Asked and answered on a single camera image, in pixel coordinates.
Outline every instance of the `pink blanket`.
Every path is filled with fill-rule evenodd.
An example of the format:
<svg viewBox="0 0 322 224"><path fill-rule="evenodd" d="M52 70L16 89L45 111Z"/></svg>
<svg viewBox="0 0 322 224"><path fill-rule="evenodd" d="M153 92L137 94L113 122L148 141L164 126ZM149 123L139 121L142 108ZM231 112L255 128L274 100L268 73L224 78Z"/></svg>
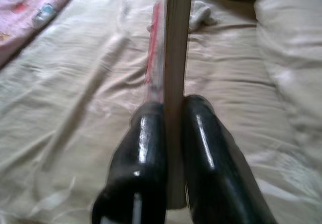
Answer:
<svg viewBox="0 0 322 224"><path fill-rule="evenodd" d="M0 0L0 66L68 0Z"/></svg>

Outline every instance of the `bed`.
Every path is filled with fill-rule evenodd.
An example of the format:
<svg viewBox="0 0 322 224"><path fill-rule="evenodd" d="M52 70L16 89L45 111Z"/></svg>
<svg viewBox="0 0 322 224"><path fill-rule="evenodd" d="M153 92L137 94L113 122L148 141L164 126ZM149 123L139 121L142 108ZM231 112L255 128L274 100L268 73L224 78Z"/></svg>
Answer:
<svg viewBox="0 0 322 224"><path fill-rule="evenodd" d="M146 28L155 1L72 0L0 71L1 222L90 222L113 151L143 102ZM301 101L306 96L298 97L299 88L285 84L288 75L277 63L285 55L277 53L280 48L298 56L291 46L298 49L303 41L294 38L286 47L286 37L303 22L290 21L292 30L279 31L280 36L287 32L285 37L270 34L277 29L273 19L285 9L278 3L291 8L294 0L258 0L259 21L253 1L199 1L211 8L217 23L189 35L186 94L212 103L278 223L321 223L322 110L313 103L320 91L299 82L314 95L312 101L306 98L313 104L306 108ZM319 2L302 0L296 6ZM320 33L319 22L316 16L307 31ZM315 35L314 48L304 54L308 61L318 62L321 42ZM305 82L319 82L320 65L311 65L315 77ZM274 77L281 72L286 75ZM188 209L168 211L167 223L192 223Z"/></svg>

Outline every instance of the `bed sheet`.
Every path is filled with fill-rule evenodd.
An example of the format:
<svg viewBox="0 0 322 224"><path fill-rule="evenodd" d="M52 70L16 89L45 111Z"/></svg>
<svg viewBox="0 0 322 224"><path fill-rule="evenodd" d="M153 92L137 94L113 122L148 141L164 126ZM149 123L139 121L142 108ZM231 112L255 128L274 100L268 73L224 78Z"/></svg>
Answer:
<svg viewBox="0 0 322 224"><path fill-rule="evenodd" d="M0 0L0 67L69 0Z"/></svg>
<svg viewBox="0 0 322 224"><path fill-rule="evenodd" d="M213 104L278 223L320 223L319 183L266 74L253 3L200 1L218 23L189 36L186 94ZM154 2L72 0L0 71L3 223L90 222L112 153L143 102ZM167 223L192 222L183 209L168 211Z"/></svg>

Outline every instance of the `beige bed sheet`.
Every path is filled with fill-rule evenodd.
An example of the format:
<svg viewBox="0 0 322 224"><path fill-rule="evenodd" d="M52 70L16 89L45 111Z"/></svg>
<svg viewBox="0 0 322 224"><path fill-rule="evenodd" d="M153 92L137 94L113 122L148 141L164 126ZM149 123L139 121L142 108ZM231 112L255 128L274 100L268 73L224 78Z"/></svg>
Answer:
<svg viewBox="0 0 322 224"><path fill-rule="evenodd" d="M252 2L203 1L218 23L189 37L186 93L213 104L279 223L321 223L315 180L258 51ZM72 0L0 72L1 222L90 222L143 101L154 2ZM167 223L191 223L189 212L169 211Z"/></svg>

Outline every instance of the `shiny black plastic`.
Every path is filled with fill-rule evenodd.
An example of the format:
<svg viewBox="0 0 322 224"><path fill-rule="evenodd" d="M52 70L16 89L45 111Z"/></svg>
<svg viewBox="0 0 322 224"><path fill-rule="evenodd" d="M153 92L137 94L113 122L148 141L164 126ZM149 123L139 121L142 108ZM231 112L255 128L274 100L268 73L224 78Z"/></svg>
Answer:
<svg viewBox="0 0 322 224"><path fill-rule="evenodd" d="M164 224L166 163L163 106L145 103L113 155L106 187L93 206L92 223L101 223L103 217L105 223L132 223L134 196L139 194L140 223Z"/></svg>
<svg viewBox="0 0 322 224"><path fill-rule="evenodd" d="M194 223L276 223L243 154L210 103L188 96L183 108L182 146Z"/></svg>

